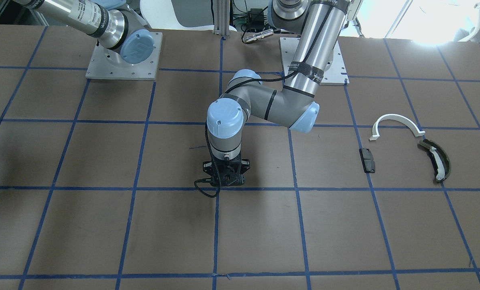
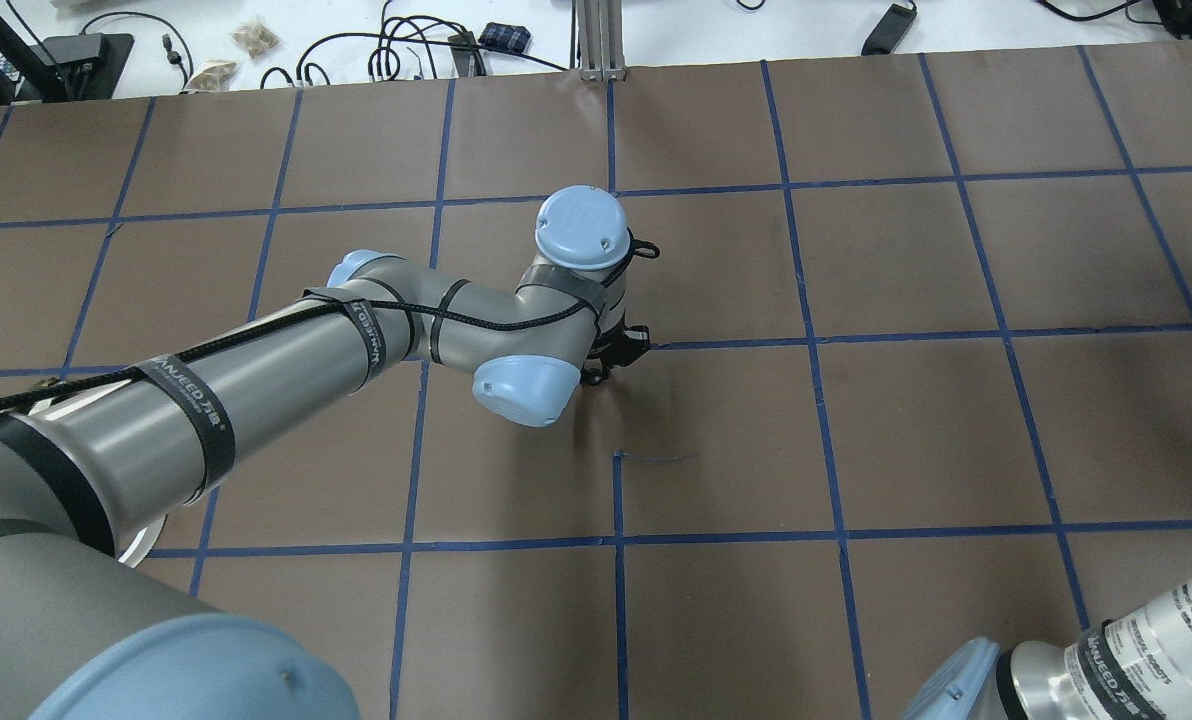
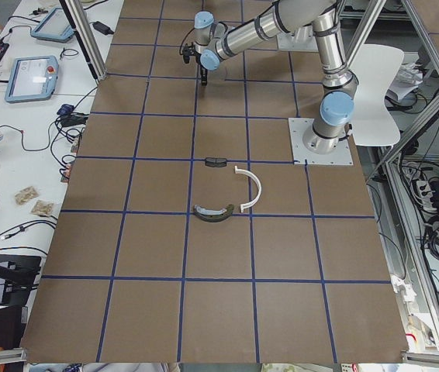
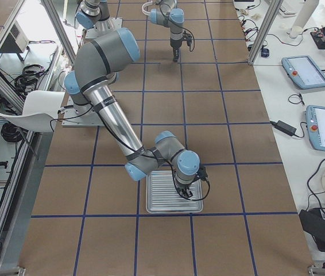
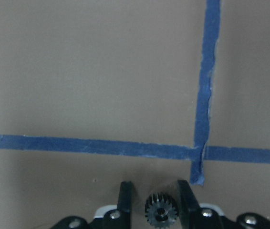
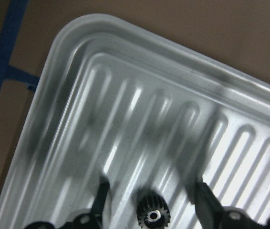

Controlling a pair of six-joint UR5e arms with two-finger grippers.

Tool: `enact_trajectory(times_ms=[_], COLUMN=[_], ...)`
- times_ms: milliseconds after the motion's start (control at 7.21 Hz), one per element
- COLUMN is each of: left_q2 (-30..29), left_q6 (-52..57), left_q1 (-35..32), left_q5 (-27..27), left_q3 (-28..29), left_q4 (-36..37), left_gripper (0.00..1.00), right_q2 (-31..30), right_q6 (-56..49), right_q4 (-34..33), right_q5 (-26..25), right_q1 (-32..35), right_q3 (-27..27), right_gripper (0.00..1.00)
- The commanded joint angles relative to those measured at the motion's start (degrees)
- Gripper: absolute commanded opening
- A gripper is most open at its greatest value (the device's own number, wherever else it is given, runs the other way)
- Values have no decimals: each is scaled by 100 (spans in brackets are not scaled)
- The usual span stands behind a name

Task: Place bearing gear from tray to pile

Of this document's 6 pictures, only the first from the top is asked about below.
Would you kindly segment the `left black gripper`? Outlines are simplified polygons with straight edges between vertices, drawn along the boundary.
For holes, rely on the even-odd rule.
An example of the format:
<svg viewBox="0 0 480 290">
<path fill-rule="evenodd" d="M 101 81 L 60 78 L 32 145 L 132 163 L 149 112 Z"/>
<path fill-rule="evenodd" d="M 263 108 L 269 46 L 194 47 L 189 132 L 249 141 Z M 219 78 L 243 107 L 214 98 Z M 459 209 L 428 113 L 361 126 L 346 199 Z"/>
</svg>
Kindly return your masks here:
<svg viewBox="0 0 480 290">
<path fill-rule="evenodd" d="M 215 176 L 215 170 L 212 168 L 212 162 L 207 160 L 203 162 L 203 172 L 210 176 L 207 183 L 216 187 L 221 186 L 240 186 L 245 184 L 244 173 L 250 169 L 250 160 L 242 159 L 240 155 L 231 160 L 221 160 L 214 158 L 216 165 L 218 166 L 219 178 Z"/>
</svg>

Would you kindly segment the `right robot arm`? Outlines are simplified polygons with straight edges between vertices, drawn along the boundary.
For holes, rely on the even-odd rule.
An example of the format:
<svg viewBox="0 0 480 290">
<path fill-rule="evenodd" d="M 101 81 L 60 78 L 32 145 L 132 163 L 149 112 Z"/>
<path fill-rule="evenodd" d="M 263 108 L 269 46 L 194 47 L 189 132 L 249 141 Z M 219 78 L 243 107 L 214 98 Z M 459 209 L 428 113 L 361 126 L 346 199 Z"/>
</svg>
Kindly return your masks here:
<svg viewBox="0 0 480 290">
<path fill-rule="evenodd" d="M 125 0 L 18 0 L 93 38 L 128 64 L 145 61 L 155 49 L 147 22 Z"/>
</svg>

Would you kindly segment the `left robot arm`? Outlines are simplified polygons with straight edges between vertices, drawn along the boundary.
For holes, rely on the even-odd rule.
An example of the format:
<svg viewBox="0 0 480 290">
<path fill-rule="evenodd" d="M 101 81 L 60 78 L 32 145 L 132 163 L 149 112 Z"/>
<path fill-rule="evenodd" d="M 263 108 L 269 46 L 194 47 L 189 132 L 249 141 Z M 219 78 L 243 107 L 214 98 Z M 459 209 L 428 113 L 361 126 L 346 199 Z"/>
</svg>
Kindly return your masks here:
<svg viewBox="0 0 480 290">
<path fill-rule="evenodd" d="M 205 138 L 211 160 L 203 163 L 208 183 L 216 189 L 245 183 L 250 168 L 241 158 L 242 129 L 251 116 L 307 133 L 312 130 L 320 106 L 315 94 L 334 46 L 345 24 L 350 0 L 272 0 L 267 8 L 271 26 L 300 36 L 281 90 L 266 86 L 249 69 L 234 74 L 225 92 L 207 109 Z"/>
</svg>

